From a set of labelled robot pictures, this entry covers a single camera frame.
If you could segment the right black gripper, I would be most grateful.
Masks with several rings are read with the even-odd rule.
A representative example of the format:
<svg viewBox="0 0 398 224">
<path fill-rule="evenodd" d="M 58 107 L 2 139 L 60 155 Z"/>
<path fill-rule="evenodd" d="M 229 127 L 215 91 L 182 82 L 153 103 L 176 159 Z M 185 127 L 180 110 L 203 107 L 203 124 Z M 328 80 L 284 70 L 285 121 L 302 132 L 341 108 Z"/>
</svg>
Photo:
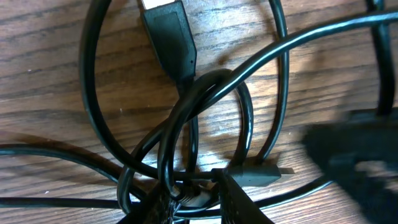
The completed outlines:
<svg viewBox="0 0 398 224">
<path fill-rule="evenodd" d="M 397 223 L 397 193 L 379 177 L 356 170 L 360 162 L 381 161 L 397 169 L 397 108 L 387 116 L 354 110 L 335 123 L 310 124 L 301 143 L 322 172 L 336 182 L 371 223 Z"/>
</svg>

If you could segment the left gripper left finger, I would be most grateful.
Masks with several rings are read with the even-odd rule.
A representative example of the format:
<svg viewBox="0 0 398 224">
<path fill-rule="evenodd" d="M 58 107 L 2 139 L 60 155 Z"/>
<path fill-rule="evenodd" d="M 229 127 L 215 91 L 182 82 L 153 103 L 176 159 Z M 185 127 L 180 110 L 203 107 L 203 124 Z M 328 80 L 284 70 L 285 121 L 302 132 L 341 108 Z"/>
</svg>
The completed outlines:
<svg viewBox="0 0 398 224">
<path fill-rule="evenodd" d="M 173 220 L 174 201 L 157 184 L 118 224 L 172 224 Z"/>
</svg>

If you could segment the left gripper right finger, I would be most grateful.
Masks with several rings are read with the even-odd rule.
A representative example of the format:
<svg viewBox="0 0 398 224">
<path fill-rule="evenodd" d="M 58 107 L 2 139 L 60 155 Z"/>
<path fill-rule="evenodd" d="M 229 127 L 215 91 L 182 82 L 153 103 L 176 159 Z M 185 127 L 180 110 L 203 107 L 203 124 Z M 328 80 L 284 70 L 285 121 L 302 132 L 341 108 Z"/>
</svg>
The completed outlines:
<svg viewBox="0 0 398 224">
<path fill-rule="evenodd" d="M 222 224 L 274 224 L 226 171 L 213 169 L 211 172 L 220 188 Z"/>
</svg>

